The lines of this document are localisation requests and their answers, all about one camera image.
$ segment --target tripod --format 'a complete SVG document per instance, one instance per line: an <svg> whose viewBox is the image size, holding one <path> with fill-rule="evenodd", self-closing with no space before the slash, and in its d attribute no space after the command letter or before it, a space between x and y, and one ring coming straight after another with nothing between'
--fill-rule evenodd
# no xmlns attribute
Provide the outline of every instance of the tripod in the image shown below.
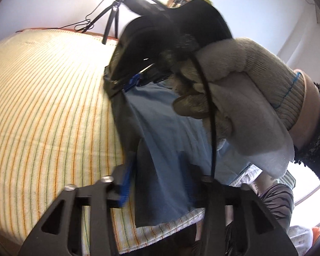
<svg viewBox="0 0 320 256"><path fill-rule="evenodd" d="M105 15L108 11L111 10L108 18L107 25L105 26L102 43L105 45L107 43L108 34L110 32L110 28L112 27L113 20L115 19L115 38L118 38L118 19L119 19L119 7L123 3L123 0L115 0L110 6L105 8L99 15L95 17L90 24L88 24L82 33L85 33L89 30L90 26L93 25L97 20L99 20L103 15Z"/></svg>

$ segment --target blue cloth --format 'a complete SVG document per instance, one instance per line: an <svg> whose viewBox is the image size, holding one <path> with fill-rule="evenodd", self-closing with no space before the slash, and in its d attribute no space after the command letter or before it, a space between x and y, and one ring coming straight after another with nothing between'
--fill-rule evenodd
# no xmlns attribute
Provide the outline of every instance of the blue cloth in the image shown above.
<svg viewBox="0 0 320 256"><path fill-rule="evenodd" d="M151 168L138 166L137 170L144 174L144 185L154 197L151 202L148 198L147 203L154 203L151 209L156 209L151 221L146 218L147 222L141 222L142 226L168 222L191 210L180 169L181 151L186 153L190 164L201 168L203 174L211 172L211 145L202 121L177 115L172 108L177 97L160 83L135 87L126 93L154 164ZM248 164L226 143L217 153L215 178L222 184L230 184Z"/></svg>

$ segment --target blue stitching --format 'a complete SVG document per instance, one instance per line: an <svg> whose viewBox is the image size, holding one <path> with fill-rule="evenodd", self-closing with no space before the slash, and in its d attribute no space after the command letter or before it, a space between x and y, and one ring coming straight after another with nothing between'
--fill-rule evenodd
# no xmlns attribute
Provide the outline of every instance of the blue stitching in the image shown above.
<svg viewBox="0 0 320 256"><path fill-rule="evenodd" d="M272 106L274 109L280 108L280 106L281 106L282 103L283 103L283 100L288 96L288 94L289 94L290 91L292 90L295 82L298 80L298 78L299 78L301 75L302 75L301 72L296 73L296 77L294 78L292 85L290 86L290 88L288 89L288 92L287 92L286 95L282 98L282 101L281 101L281 103L280 103L278 106L275 106L275 105L271 104L271 106Z"/></svg>

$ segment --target yellow striped fabric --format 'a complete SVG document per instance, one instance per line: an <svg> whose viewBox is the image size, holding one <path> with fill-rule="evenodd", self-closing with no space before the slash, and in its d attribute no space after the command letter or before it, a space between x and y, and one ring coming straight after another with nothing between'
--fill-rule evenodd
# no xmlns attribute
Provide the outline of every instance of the yellow striped fabric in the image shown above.
<svg viewBox="0 0 320 256"><path fill-rule="evenodd" d="M72 183L85 186L123 163L102 75L115 43L60 30L27 30L0 42L0 234L21 244ZM154 243L203 217L136 228L131 196L112 210L121 253ZM88 211L83 218L88 250Z"/></svg>

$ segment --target knit glove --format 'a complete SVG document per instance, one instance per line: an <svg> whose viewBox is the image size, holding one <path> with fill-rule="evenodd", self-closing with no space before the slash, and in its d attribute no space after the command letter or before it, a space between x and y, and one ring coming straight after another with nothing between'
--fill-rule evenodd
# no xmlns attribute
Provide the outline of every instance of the knit glove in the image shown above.
<svg viewBox="0 0 320 256"><path fill-rule="evenodd" d="M277 56L248 38L218 41L200 49L195 55L209 83L227 77L231 72L246 72L257 88L274 108L287 130L296 123L303 99L304 79ZM174 90L181 95L173 103L179 115L207 118L206 96L201 79L191 60L180 67L181 73L193 82L193 89L184 80L172 78ZM232 133L227 113L216 111L217 136Z"/></svg>

